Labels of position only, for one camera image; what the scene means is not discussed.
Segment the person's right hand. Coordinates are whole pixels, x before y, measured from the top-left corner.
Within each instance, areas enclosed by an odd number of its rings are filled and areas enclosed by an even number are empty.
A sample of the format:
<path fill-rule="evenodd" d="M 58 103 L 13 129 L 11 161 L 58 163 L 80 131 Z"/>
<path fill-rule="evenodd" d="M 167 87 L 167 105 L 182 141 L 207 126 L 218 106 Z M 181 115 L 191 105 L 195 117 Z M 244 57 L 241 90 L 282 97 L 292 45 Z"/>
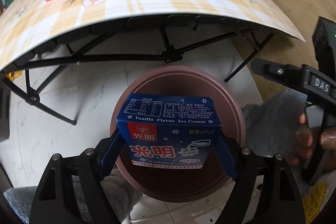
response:
<path fill-rule="evenodd" d="M 323 149 L 329 149 L 330 155 L 326 161 L 324 170 L 332 172 L 335 170 L 335 127 L 327 128 L 318 138 L 307 126 L 306 115 L 302 113 L 299 118 L 300 126 L 295 134 L 296 143 L 293 147 L 293 155 L 290 156 L 290 165 L 296 166 L 300 160 L 308 160 L 313 154 L 313 143 L 319 140 Z"/>

